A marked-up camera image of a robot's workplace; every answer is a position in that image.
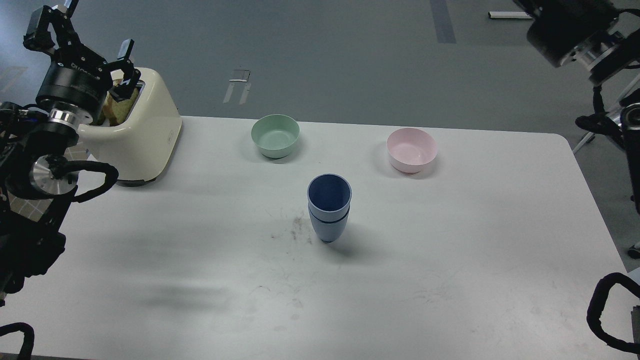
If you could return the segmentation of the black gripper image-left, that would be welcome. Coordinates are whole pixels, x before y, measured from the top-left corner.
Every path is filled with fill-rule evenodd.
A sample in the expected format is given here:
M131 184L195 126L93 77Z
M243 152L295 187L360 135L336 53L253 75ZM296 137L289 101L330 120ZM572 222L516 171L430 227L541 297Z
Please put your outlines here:
M141 72L130 59L135 44L132 38L122 42L116 61L107 64L110 72L122 71L119 84L112 87L111 78L105 74L96 76L79 69L83 44L71 22L77 6L77 0L66 0L62 5L34 10L23 35L23 47L52 60L35 97L37 106L50 111L60 103L72 105L85 111L91 123L99 120L109 89L115 101L130 100Z

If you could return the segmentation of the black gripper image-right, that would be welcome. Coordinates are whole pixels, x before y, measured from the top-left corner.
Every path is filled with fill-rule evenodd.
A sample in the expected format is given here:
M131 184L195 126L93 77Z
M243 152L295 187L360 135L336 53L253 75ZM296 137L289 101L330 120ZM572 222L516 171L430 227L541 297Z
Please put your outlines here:
M610 0L515 0L533 20L527 41L560 68L579 61L592 69L620 40L611 34L618 9Z

